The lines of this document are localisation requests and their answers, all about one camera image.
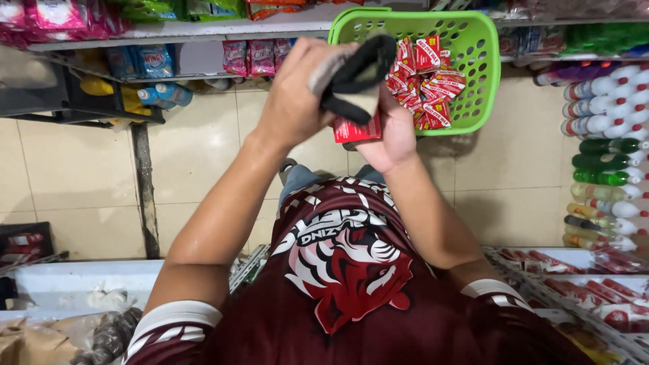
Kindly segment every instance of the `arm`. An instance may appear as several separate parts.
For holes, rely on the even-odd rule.
[[[255,130],[232,165],[171,244],[144,314],[163,304],[194,300],[221,310],[230,266],[245,244],[279,165],[297,144],[333,120],[319,110],[308,78],[343,46],[301,38],[286,58]]]
[[[430,180],[415,150],[411,113],[387,88],[380,98],[384,137],[356,149],[383,173],[415,249],[427,263],[448,270],[446,278],[460,289],[478,279],[500,280],[471,230]]]

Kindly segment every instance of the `hand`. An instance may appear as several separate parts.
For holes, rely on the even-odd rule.
[[[417,141],[412,113],[399,105],[384,84],[381,85],[378,111],[382,137],[355,142],[354,145],[376,171],[385,175],[417,157]]]
[[[331,124],[333,113],[320,109],[321,96],[313,95],[307,84],[320,63],[344,47],[356,44],[330,45],[315,38],[295,42],[263,106],[256,128],[259,136],[288,153]]]

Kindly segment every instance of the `maroon jersey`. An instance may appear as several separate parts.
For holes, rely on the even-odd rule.
[[[437,280],[383,184],[339,177],[293,192],[270,252],[223,315],[196,301],[148,313],[125,363],[592,363],[506,284]]]

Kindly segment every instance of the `green bottle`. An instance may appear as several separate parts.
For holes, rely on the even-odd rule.
[[[640,142],[635,138],[585,140],[579,144],[579,152],[588,155],[599,155],[602,153],[634,153],[647,148],[649,148],[649,141]]]
[[[637,184],[641,181],[639,177],[629,176],[624,171],[602,171],[584,168],[574,170],[572,178],[580,183],[608,186],[622,186],[628,183]]]
[[[596,170],[623,170],[629,166],[638,166],[640,160],[628,155],[604,153],[603,155],[574,155],[572,165],[576,168],[592,168]]]

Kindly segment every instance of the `basket handle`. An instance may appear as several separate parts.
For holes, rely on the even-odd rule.
[[[355,12],[355,11],[359,11],[359,10],[364,11],[364,12],[366,12],[366,11],[390,12],[390,11],[392,11],[392,8],[389,8],[388,6],[355,6],[353,8],[343,10],[340,14],[338,14],[338,16],[331,23],[331,28],[329,30],[329,37],[327,39],[327,42],[329,44],[331,44],[333,34],[334,34],[334,32],[332,32],[332,30],[336,27],[336,25],[338,24],[340,19],[342,19],[343,17],[345,17],[347,14],[349,14],[351,12]]]

